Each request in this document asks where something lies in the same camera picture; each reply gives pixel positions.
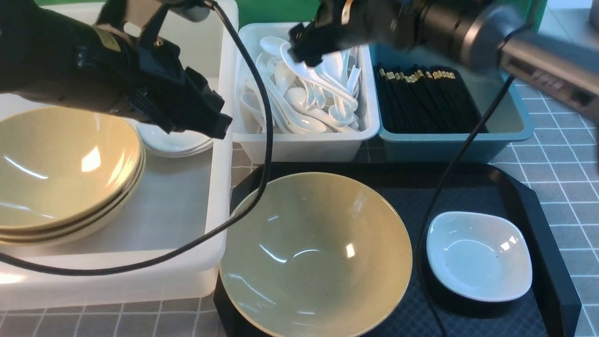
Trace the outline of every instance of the blue plastic bin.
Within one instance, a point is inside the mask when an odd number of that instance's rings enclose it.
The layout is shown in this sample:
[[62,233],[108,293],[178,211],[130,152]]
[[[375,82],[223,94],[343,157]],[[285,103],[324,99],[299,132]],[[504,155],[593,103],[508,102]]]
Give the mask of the blue plastic bin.
[[[500,73],[474,75],[464,67],[423,49],[406,53],[396,52],[384,45],[372,45],[370,53],[373,65],[380,64],[383,68],[409,68],[418,64],[457,69],[481,114],[491,105],[506,78]],[[449,162],[468,137],[468,134],[395,134],[385,129],[382,120],[379,136],[385,144],[387,159],[393,162]],[[462,157],[463,161],[488,163],[509,143],[532,137],[533,121],[513,85],[486,126],[489,133],[479,134],[474,139]]]

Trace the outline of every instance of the white plastic bin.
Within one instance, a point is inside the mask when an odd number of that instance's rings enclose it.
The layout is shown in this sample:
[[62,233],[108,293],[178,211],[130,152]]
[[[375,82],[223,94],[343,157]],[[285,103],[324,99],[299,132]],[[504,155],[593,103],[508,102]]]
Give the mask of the white plastic bin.
[[[237,27],[235,1],[219,0],[219,4]],[[102,5],[47,8],[93,23]],[[194,68],[211,83],[219,81],[217,91],[225,99],[222,111],[231,115],[237,48],[218,16],[212,13],[207,20],[192,23],[169,13],[160,35],[181,47],[184,66]],[[1,121],[40,104],[0,95],[0,106]],[[224,140],[215,140],[212,151],[197,156],[167,159],[148,155],[135,195],[102,230],[64,245],[0,245],[0,251],[35,263],[77,269],[116,267],[163,255],[229,218],[231,155],[231,132]],[[88,278],[46,275],[0,264],[0,311],[208,296],[214,291],[224,251],[225,233],[221,233],[157,266]]]
[[[239,36],[247,51],[256,61],[262,52],[260,39],[276,36],[289,39],[289,30],[297,23],[254,23],[239,31]],[[351,161],[364,140],[374,137],[380,128],[379,105],[376,98],[373,66],[368,46],[361,46],[358,53],[360,77],[359,107],[356,114],[360,118],[358,133],[329,134],[275,134],[273,161]],[[233,142],[239,143],[253,163],[264,163],[266,136],[258,134],[259,125],[251,115],[242,113],[241,94],[246,90],[246,79],[250,71],[241,55],[237,56],[235,75],[235,101],[233,115]]]

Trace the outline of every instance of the small white sauce dish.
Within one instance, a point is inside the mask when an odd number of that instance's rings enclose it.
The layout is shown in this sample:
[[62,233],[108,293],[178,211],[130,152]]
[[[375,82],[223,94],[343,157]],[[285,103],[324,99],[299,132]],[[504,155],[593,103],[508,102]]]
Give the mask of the small white sauce dish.
[[498,216],[446,212],[428,230],[426,254],[435,277],[471,300],[518,299],[533,283],[533,266],[520,230]]

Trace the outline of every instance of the green backdrop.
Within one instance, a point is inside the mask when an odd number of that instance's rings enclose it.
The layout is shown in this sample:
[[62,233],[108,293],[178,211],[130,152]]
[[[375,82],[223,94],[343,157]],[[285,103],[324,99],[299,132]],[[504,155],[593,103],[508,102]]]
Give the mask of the green backdrop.
[[[37,0],[40,5],[66,4],[70,2],[96,2],[98,0]],[[531,0],[497,0],[516,4],[526,15]],[[237,0],[240,27],[252,22],[300,22],[314,18],[318,0]],[[541,24],[547,0],[540,0],[535,17],[537,28]]]

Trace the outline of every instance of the robotic arm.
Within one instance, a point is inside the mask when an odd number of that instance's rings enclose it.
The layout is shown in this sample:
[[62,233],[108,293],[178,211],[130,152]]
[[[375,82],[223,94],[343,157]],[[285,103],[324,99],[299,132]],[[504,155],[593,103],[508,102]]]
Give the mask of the robotic arm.
[[[599,53],[538,35],[508,5],[489,0],[320,0],[316,18],[290,31],[295,60],[357,44],[425,46],[474,71],[502,68],[599,124]],[[158,36],[169,10],[194,22],[203,0],[107,0],[96,25],[3,0],[0,93],[222,139],[231,118],[206,79],[183,69]],[[136,38],[126,22],[142,27]]]
[[[94,26],[34,0],[0,8],[0,93],[224,138],[231,118],[220,113],[223,99],[158,36],[169,10],[205,19],[203,1],[108,0]],[[138,38],[124,33],[126,22],[143,28]]]
[[501,68],[599,124],[599,52],[539,35],[508,5],[475,0],[321,0],[290,31],[297,62],[357,44],[424,46],[473,71]]

